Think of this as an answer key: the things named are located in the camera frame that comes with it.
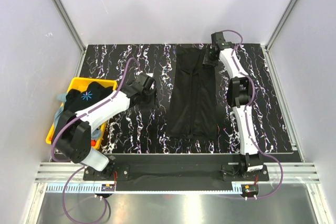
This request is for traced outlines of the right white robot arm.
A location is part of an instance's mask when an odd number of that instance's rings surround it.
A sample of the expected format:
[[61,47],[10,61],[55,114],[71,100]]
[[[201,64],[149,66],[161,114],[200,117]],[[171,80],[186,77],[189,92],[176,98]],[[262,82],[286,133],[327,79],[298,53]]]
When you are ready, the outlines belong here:
[[203,65],[216,67],[219,62],[224,65],[229,75],[226,100],[233,109],[240,138],[240,161],[232,176],[250,180],[264,166],[253,129],[252,103],[256,94],[255,85],[237,58],[237,46],[224,38],[224,31],[211,34],[211,40],[212,44],[206,49]]

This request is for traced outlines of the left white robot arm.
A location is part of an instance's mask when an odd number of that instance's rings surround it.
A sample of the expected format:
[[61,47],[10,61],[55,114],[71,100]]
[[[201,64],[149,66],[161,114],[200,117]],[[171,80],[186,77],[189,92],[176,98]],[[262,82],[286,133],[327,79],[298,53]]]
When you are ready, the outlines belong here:
[[106,98],[77,112],[63,111],[52,138],[52,145],[68,160],[82,164],[94,175],[107,180],[115,174],[113,159],[91,146],[91,133],[104,122],[132,107],[157,106],[155,79],[152,73],[140,72]]

